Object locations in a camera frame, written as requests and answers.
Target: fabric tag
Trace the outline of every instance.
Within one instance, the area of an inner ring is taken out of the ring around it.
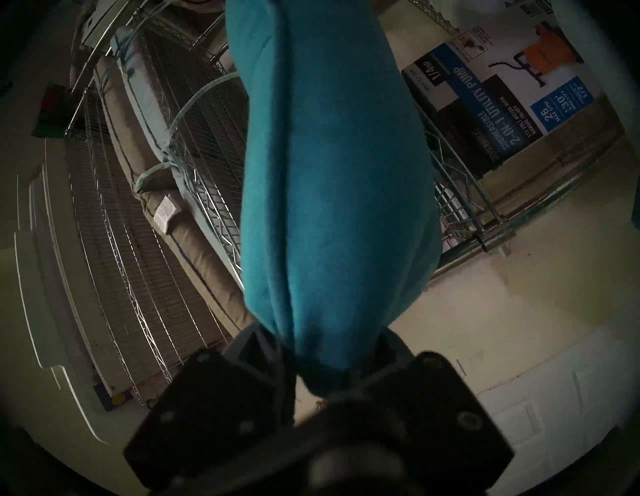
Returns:
[[[171,196],[166,195],[163,198],[154,215],[154,222],[163,234],[169,229],[169,221],[181,210],[180,205]]]

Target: wire shelf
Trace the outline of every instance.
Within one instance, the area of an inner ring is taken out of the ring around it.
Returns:
[[[83,118],[84,141],[66,142],[78,234],[116,353],[145,403],[191,354],[224,346],[228,333],[131,195],[93,93]]]
[[[209,54],[191,50],[188,40],[172,39],[154,24],[139,43],[152,68],[153,91],[167,125],[205,84],[225,74]],[[248,129],[248,96],[228,81],[209,90],[184,115],[174,149],[186,168],[185,181],[207,223],[225,249],[240,284],[240,211]]]
[[[409,0],[409,2],[422,10],[427,16],[429,16],[431,20],[436,22],[451,36],[458,36],[460,34],[460,30],[452,26],[447,19],[442,17],[442,14],[433,8],[433,5],[431,5],[431,2],[429,2],[429,0]]]

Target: blue cloth bag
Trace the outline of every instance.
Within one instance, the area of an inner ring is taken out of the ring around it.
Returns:
[[[422,124],[365,0],[227,0],[227,33],[250,96],[246,305],[325,396],[436,268]]]

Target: product box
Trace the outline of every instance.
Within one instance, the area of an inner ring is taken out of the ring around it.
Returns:
[[[545,0],[510,6],[403,74],[414,99],[478,179],[601,94]]]

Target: blue label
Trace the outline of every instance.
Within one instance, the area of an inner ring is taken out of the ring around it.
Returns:
[[[486,91],[483,84],[447,44],[431,51],[434,59],[449,71],[447,83],[471,112],[478,126],[502,156],[511,156],[527,146],[519,126]]]
[[[547,131],[553,131],[591,102],[593,102],[593,96],[580,78],[575,76],[568,83],[534,103],[531,110]]]

